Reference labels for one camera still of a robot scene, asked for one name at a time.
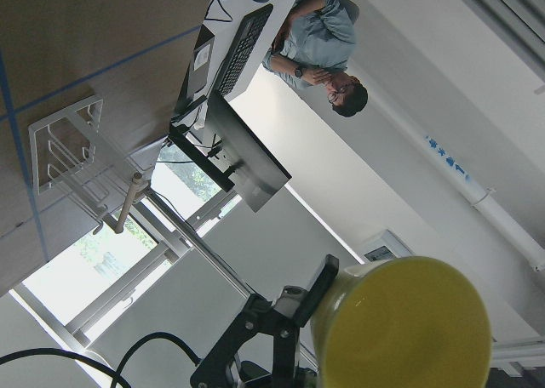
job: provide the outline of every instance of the white electrical box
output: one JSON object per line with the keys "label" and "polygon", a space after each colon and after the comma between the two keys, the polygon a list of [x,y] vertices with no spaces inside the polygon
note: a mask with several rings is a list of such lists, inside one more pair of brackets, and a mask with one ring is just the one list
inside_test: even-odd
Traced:
{"label": "white electrical box", "polygon": [[356,250],[363,260],[388,260],[412,256],[413,253],[390,231],[382,231]]}

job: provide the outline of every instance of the wooden desk surface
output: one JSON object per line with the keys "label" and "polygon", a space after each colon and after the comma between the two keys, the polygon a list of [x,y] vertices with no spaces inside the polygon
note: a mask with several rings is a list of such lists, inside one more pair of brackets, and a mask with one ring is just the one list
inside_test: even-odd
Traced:
{"label": "wooden desk surface", "polygon": [[92,225],[29,191],[28,126],[97,94],[125,151],[165,135],[208,1],[0,0],[0,295]]}

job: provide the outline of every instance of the yellow cup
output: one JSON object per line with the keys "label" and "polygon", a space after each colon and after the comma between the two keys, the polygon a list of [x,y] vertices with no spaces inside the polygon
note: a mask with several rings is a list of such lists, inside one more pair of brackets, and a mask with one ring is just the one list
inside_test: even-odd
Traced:
{"label": "yellow cup", "polygon": [[473,285],[415,256],[341,271],[311,320],[324,388],[482,388],[491,327]]}

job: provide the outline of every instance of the man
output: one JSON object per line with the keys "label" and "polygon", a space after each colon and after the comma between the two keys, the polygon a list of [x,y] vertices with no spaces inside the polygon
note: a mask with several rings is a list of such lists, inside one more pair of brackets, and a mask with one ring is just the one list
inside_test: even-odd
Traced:
{"label": "man", "polygon": [[355,44],[352,21],[338,0],[299,0],[263,66],[294,88],[323,84],[333,110],[350,117],[367,103],[367,90],[344,72]]}

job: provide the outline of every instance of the blue tape line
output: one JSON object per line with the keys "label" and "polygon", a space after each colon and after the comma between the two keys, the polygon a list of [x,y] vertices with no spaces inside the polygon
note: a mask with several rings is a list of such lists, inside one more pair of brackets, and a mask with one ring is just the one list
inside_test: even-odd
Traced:
{"label": "blue tape line", "polygon": [[121,59],[120,61],[115,62],[112,65],[109,65],[109,66],[107,66],[105,68],[102,68],[102,69],[100,69],[98,71],[90,73],[87,76],[81,77],[78,80],[75,80],[75,81],[73,81],[71,83],[68,83],[66,86],[63,86],[62,88],[58,88],[58,89],[54,90],[53,92],[48,93],[48,94],[40,97],[39,99],[33,100],[30,103],[27,103],[26,105],[23,105],[22,107],[19,107],[18,109],[15,109],[15,113],[20,113],[22,111],[30,109],[33,106],[39,105],[40,103],[44,102],[45,100],[48,100],[48,99],[52,98],[53,96],[56,96],[59,93],[65,92],[68,89],[73,88],[74,86],[77,86],[78,84],[86,82],[89,79],[92,79],[93,77],[97,77],[97,76],[101,75],[102,73],[110,71],[111,69],[113,69],[115,67],[118,67],[118,66],[120,66],[120,65],[122,65],[124,63],[127,63],[127,62],[131,61],[132,59],[136,59],[139,56],[142,56],[143,54],[147,54],[147,53],[151,52],[154,49],[161,48],[162,46],[166,45],[167,43],[171,43],[171,42],[175,41],[176,39],[180,39],[181,37],[184,37],[185,35],[193,33],[195,31],[199,30],[200,27],[201,27],[201,25],[194,26],[193,28],[188,29],[187,31],[184,31],[184,32],[182,32],[182,33],[180,33],[178,35],[174,35],[173,37],[165,39],[164,41],[162,41],[160,43],[156,43],[155,45],[152,45],[149,48],[146,48],[144,50],[141,50],[140,52],[132,54],[131,56],[128,56],[128,57],[126,57],[124,59]]}
{"label": "blue tape line", "polygon": [[2,239],[4,239],[5,237],[8,237],[9,235],[11,235],[13,232],[17,231],[18,229],[20,229],[21,227],[25,226],[26,224],[28,224],[31,220],[34,220],[34,217],[31,216],[28,220],[23,220],[22,222],[20,222],[19,224],[17,224],[15,226],[15,228],[12,228],[10,229],[9,231],[7,231],[6,233],[2,234],[0,236],[0,241],[2,241]]}
{"label": "blue tape line", "polygon": [[17,157],[19,158],[20,169],[23,173],[23,178],[26,184],[26,193],[28,195],[28,200],[31,204],[32,217],[36,223],[37,235],[42,245],[43,257],[46,262],[49,262],[49,253],[48,247],[45,242],[45,236],[43,235],[42,222],[40,221],[40,215],[37,211],[36,198],[32,192],[32,181],[31,176],[26,166],[25,152],[23,151],[23,143],[20,139],[20,131],[17,127],[17,119],[15,118],[14,104],[11,100],[11,93],[9,91],[8,84],[8,75],[6,73],[6,68],[3,63],[2,50],[0,50],[0,87],[2,88],[3,101],[6,106],[6,111],[8,112],[9,126],[11,127],[11,134],[14,138],[15,150],[17,151]]}

